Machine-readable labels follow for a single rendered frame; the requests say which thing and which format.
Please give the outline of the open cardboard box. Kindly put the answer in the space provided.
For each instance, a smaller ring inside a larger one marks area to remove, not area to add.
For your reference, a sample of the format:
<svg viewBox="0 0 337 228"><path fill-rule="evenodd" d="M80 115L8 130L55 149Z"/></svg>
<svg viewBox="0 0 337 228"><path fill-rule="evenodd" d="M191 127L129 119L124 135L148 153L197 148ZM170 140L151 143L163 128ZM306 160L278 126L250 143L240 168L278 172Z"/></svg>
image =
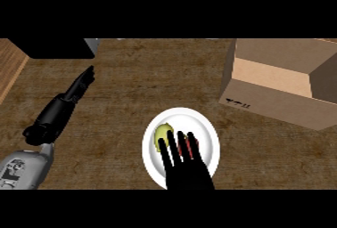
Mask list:
<svg viewBox="0 0 337 228"><path fill-rule="evenodd" d="M337 42L237 38L219 103L314 130L337 125Z"/></svg>

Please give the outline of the black appliance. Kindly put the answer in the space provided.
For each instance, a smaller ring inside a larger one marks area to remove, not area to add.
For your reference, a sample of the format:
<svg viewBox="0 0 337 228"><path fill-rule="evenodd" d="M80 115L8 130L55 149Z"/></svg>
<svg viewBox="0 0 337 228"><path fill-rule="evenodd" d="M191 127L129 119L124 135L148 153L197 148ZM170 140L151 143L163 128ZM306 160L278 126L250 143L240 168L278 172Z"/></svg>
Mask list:
<svg viewBox="0 0 337 228"><path fill-rule="evenodd" d="M93 59L86 38L9 38L33 59Z"/></svg>

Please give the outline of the white oval plate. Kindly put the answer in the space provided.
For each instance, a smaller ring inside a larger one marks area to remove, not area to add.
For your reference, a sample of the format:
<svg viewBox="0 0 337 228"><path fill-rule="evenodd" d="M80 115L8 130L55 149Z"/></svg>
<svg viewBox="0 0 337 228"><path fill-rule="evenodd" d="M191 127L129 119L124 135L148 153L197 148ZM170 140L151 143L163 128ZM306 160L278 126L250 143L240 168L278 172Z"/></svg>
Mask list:
<svg viewBox="0 0 337 228"><path fill-rule="evenodd" d="M172 108L163 111L153 119L142 138L142 160L154 182L166 189L166 173L161 153L154 143L155 129L169 124L175 132L191 132L198 140L198 151L209 168L215 174L221 160L221 141L209 119L189 108Z"/></svg>

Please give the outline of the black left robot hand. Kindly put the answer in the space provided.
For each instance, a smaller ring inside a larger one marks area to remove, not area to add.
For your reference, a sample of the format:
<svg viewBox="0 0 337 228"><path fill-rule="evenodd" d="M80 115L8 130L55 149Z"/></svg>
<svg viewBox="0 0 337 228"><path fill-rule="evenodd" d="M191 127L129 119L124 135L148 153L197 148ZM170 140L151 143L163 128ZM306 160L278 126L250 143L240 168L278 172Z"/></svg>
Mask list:
<svg viewBox="0 0 337 228"><path fill-rule="evenodd" d="M85 72L79 75L67 91L48 103L34 124L24 130L22 135L25 136L27 144L39 146L45 143L55 142L67 127L79 100L95 81L93 75L93 67L89 66Z"/></svg>

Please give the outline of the yellow-green bell pepper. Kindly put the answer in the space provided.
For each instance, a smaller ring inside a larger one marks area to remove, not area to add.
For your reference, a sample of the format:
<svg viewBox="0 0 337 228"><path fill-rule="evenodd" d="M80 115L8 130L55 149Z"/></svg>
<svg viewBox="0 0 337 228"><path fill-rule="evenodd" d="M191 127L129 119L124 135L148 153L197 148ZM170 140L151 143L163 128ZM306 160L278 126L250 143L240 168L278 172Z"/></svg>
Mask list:
<svg viewBox="0 0 337 228"><path fill-rule="evenodd" d="M158 127L155 128L155 132L154 132L154 146L155 146L155 150L161 151L160 148L160 139L164 140L164 145L169 145L169 138L167 138L167 132L173 132L175 129L172 127L172 125L169 123L164 123L161 125L158 125Z"/></svg>

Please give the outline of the red vegetable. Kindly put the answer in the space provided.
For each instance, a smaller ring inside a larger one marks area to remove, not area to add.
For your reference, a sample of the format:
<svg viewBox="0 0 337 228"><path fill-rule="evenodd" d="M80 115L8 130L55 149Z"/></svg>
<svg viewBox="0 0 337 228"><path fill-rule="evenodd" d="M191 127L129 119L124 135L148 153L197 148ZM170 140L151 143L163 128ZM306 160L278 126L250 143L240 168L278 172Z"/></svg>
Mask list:
<svg viewBox="0 0 337 228"><path fill-rule="evenodd" d="M189 141L188 136L185 135L187 150L188 150L191 159L194 159L194 147L192 147L192 146L195 145L197 148L198 148L198 139L195 138L194 140L195 140L195 142L192 143L192 142Z"/></svg>

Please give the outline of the grey appliance panel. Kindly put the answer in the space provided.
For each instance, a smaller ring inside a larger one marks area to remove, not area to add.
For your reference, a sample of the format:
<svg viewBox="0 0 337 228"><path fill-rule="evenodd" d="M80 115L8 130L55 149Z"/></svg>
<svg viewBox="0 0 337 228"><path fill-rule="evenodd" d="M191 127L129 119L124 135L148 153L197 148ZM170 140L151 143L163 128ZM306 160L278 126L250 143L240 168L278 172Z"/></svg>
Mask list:
<svg viewBox="0 0 337 228"><path fill-rule="evenodd" d="M99 48L99 44L101 44L101 39L99 38L86 38L85 39L88 46L90 48L90 51L93 54L98 53L98 48Z"/></svg>

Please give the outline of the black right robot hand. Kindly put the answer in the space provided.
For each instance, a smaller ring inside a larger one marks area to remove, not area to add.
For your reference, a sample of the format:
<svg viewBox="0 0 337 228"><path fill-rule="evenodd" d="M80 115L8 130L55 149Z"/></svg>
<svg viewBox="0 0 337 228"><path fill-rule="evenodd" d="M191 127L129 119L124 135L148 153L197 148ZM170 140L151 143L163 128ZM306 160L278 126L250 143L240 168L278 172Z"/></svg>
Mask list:
<svg viewBox="0 0 337 228"><path fill-rule="evenodd" d="M192 133L187 134L189 141L195 142ZM194 145L194 159L189 157L187 150L187 141L182 132L178 132L175 139L173 132L167 132L169 145L160 139L160 148L163 156L163 166L166 172L167 190L215 190L212 175L200 156L200 151Z"/></svg>

